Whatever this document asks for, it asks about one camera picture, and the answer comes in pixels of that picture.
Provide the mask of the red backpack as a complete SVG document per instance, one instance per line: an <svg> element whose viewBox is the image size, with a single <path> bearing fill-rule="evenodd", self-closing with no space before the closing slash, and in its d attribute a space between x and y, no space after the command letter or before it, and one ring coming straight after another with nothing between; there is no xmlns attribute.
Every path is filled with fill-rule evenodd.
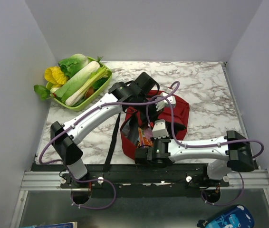
<svg viewBox="0 0 269 228"><path fill-rule="evenodd" d="M182 140L187 133L190 107L189 104L179 96L176 96L175 99L176 106L173 108L174 133L178 140ZM126 134L122 133L122 130L125 129L127 124L130 124L130 129L134 130L135 133L138 133L138 127L144 123L141 119L141 116L142 115L137 111L135 107L129 107L126 109L125 120L122 124L120 124L120 116L117 118L109 151L106 157L105 164L103 166L103 172L107 172L110 170L110 162L115 150L118 133L121 133L122 150L124 155L131 159L135 158L135 150L138 148L139 144L128 138Z"/></svg>

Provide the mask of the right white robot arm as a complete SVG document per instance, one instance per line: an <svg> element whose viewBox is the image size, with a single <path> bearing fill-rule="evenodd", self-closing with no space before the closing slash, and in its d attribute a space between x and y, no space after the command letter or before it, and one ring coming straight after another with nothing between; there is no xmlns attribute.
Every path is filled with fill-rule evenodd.
<svg viewBox="0 0 269 228"><path fill-rule="evenodd" d="M153 140L153 145L135 150L136 164L164 168L188 159L214 159L201 174L202 183L212 186L231 171L255 170L250 142L237 131L225 136L200 141L175 141L169 138Z"/></svg>

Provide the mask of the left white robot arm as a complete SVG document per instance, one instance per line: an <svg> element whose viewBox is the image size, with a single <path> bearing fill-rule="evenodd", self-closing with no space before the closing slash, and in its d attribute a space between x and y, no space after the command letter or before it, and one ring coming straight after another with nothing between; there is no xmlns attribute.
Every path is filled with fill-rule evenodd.
<svg viewBox="0 0 269 228"><path fill-rule="evenodd" d="M143 112L148 93L154 86L160 88L153 78L143 72L134 81L114 83L97 103L74 120L51 125L51 144L72 174L71 181L76 187L82 188L88 181L88 170L82 161L83 152L78 144L105 120L128 107Z"/></svg>

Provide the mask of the orange paperback book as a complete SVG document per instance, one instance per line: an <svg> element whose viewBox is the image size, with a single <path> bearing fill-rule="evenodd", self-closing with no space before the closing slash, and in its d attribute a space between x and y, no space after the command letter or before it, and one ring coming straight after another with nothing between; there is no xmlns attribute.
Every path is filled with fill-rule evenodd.
<svg viewBox="0 0 269 228"><path fill-rule="evenodd" d="M138 140L136 143L137 148L146 148L146 147L152 147L153 141L152 141L153 133L151 128L140 128L138 127Z"/></svg>

